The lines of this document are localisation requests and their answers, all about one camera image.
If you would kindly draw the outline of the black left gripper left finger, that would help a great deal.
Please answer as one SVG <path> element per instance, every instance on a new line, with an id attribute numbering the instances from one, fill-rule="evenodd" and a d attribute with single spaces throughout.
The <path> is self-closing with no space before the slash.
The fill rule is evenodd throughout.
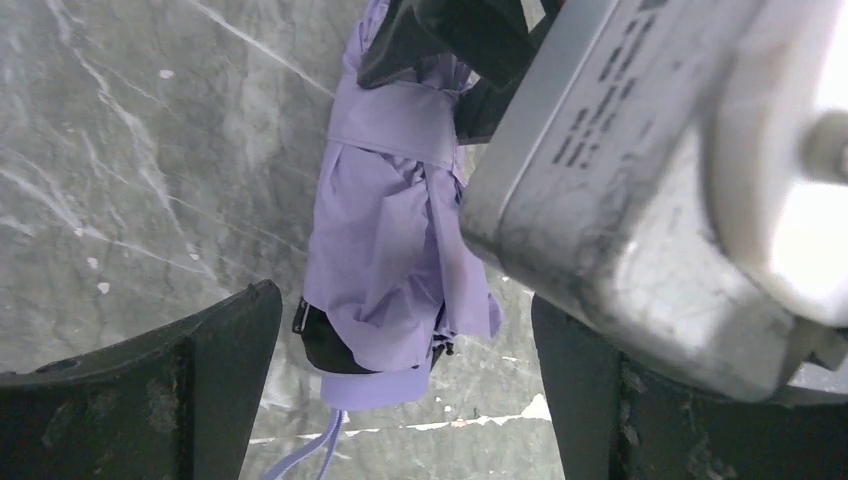
<path id="1" fill-rule="evenodd" d="M 235 479 L 278 338 L 264 280 L 191 316 L 1 377 L 5 479 Z"/>

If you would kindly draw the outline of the lilac folding umbrella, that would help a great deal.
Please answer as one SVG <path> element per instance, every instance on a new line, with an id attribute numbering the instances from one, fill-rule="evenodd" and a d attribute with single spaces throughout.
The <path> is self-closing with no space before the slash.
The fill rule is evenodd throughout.
<path id="1" fill-rule="evenodd" d="M 370 2 L 342 57 L 292 324 L 332 414 L 321 436 L 270 469 L 272 479 L 320 447 L 333 451 L 347 413 L 423 398 L 457 336 L 490 339 L 503 322 L 459 229 L 465 184 L 453 111 L 470 68 L 439 54 L 385 86 L 357 84 L 392 8 Z"/>

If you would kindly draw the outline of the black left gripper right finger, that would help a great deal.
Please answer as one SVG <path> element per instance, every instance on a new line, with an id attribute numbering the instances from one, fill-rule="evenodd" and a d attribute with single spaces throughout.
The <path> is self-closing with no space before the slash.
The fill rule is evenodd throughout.
<path id="1" fill-rule="evenodd" d="M 533 335 L 569 479 L 843 479 L 847 399 L 737 402 L 667 379 L 541 297 Z"/>

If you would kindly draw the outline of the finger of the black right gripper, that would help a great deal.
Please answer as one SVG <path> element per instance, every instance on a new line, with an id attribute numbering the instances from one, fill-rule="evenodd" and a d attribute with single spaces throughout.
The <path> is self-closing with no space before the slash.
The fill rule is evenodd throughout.
<path id="1" fill-rule="evenodd" d="M 447 66 L 463 87 L 464 67 L 451 46 L 462 6 L 461 1 L 390 1 L 362 57 L 358 85 L 376 89 L 410 73 L 422 79 L 431 67 Z"/>
<path id="2" fill-rule="evenodd" d="M 491 140 L 539 47 L 560 11 L 558 1 L 540 3 L 544 15 L 527 26 L 519 1 L 417 1 L 419 24 L 447 52 L 479 76 L 461 96 L 454 114 L 461 143 Z"/>

